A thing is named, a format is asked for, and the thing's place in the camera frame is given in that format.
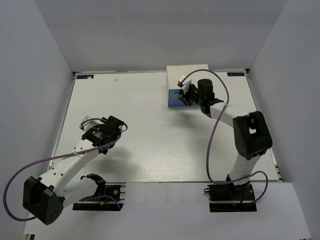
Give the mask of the light blue small drawer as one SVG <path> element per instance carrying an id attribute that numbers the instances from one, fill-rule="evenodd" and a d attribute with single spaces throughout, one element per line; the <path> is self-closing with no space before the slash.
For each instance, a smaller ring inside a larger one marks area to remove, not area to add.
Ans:
<path id="1" fill-rule="evenodd" d="M 180 90 L 179 89 L 170 89 L 168 91 L 168 98 L 169 99 L 177 99 L 180 96 Z"/>

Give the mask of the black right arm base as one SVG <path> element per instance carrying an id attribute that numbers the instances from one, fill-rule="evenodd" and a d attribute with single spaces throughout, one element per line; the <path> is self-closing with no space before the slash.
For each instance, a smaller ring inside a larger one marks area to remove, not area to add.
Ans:
<path id="1" fill-rule="evenodd" d="M 208 196 L 211 213 L 244 213 L 256 212 L 256 197 L 253 186 L 248 183 L 244 187 L 232 184 L 211 184 L 203 192 Z"/>

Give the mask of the blue wide drawer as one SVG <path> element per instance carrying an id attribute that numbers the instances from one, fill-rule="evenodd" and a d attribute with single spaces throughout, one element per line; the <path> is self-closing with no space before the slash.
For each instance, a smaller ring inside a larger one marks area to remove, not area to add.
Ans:
<path id="1" fill-rule="evenodd" d="M 177 108 L 177 107 L 186 108 L 186 107 L 188 107 L 188 105 L 186 105 L 183 101 L 181 101 L 178 98 L 169 98 L 167 106 L 169 108 Z"/>

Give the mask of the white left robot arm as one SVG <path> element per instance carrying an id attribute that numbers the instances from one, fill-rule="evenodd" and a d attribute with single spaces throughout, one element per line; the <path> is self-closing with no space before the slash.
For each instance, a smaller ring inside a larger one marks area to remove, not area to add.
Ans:
<path id="1" fill-rule="evenodd" d="M 84 199 L 99 200 L 105 196 L 105 180 L 89 173 L 72 179 L 86 164 L 113 148 L 127 124 L 114 117 L 91 118 L 86 116 L 79 124 L 83 134 L 66 156 L 55 166 L 40 175 L 30 176 L 23 186 L 22 206 L 36 219 L 50 225 L 58 219 L 64 208 Z"/>

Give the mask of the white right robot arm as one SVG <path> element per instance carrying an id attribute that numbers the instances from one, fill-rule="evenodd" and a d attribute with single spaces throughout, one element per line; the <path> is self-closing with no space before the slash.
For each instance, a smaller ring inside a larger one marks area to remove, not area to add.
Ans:
<path id="1" fill-rule="evenodd" d="M 223 122 L 233 128 L 237 157 L 225 184 L 226 195 L 236 200 L 244 193 L 244 187 L 250 181 L 257 161 L 273 145 L 270 131 L 262 112 L 239 110 L 215 97 L 210 79 L 201 79 L 197 86 L 190 80 L 177 82 L 180 87 L 179 97 L 186 106 L 197 104 L 201 112 L 215 119 L 213 129 Z"/>

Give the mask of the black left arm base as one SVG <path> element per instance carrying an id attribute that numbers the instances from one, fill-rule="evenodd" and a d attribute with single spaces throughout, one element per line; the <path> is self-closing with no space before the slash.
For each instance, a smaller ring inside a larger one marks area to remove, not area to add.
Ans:
<path id="1" fill-rule="evenodd" d="M 84 201 L 73 204 L 73 211 L 86 212 L 119 212 L 125 203 L 126 183 L 107 183 L 104 195 L 87 197 Z"/>

